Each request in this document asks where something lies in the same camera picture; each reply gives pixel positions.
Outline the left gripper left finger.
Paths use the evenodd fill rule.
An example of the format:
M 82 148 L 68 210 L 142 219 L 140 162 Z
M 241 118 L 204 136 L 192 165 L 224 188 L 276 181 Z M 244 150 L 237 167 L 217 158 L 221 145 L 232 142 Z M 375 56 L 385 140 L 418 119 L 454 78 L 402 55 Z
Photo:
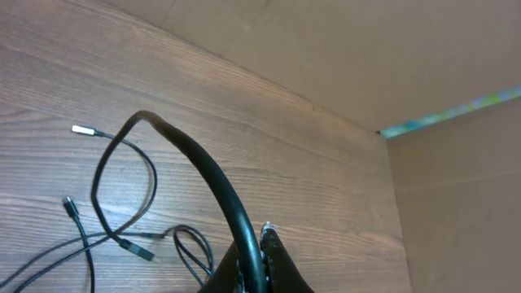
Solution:
M 240 292 L 243 292 L 243 277 L 239 271 L 239 253 L 235 242 L 232 242 L 215 273 L 198 293 Z

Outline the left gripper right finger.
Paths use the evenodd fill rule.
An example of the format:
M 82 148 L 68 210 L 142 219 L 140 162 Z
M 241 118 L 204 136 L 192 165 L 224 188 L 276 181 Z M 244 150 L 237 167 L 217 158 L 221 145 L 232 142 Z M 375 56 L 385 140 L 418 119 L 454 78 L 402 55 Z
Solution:
M 300 275 L 295 263 L 282 244 L 276 229 L 267 221 L 260 233 L 266 280 L 270 293 L 313 293 L 313 289 Z

